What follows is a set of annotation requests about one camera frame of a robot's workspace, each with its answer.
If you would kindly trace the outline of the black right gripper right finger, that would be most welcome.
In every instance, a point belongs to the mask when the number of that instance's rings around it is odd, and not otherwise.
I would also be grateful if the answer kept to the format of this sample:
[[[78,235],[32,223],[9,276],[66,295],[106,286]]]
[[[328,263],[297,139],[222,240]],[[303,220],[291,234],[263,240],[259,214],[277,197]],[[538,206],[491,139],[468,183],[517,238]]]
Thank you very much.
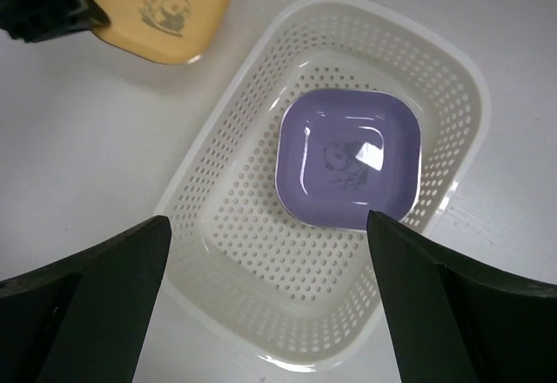
[[[372,266],[404,382],[554,382],[556,286],[369,212]]]

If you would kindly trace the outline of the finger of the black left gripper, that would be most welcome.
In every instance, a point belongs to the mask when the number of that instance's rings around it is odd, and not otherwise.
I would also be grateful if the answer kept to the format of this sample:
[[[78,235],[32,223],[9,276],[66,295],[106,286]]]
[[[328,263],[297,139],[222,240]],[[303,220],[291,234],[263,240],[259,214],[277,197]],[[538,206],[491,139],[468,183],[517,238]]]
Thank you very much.
[[[27,44],[108,27],[94,0],[1,0],[1,29]]]

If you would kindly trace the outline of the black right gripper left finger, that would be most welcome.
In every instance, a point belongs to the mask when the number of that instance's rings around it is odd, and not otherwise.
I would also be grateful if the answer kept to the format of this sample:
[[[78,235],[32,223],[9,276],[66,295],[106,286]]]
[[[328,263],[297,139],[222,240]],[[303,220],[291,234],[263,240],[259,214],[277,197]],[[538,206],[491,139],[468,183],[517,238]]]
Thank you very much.
[[[1,283],[3,382],[130,382],[171,244],[170,220]]]

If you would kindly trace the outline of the yellow panda plate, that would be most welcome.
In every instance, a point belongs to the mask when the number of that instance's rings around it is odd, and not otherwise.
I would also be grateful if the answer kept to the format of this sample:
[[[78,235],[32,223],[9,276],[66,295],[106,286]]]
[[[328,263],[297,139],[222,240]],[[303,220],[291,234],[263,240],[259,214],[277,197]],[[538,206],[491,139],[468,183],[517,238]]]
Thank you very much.
[[[102,41],[158,64],[199,59],[231,0],[95,0],[111,23]]]

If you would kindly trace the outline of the purple panda plate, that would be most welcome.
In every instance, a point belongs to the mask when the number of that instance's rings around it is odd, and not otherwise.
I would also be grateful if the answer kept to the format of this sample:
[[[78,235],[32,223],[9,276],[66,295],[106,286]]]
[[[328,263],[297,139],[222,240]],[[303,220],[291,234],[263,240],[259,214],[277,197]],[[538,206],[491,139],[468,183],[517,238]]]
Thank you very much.
[[[275,190],[311,226],[363,231],[370,211],[403,219],[416,205],[422,133],[415,113],[383,91],[321,89],[281,120]]]

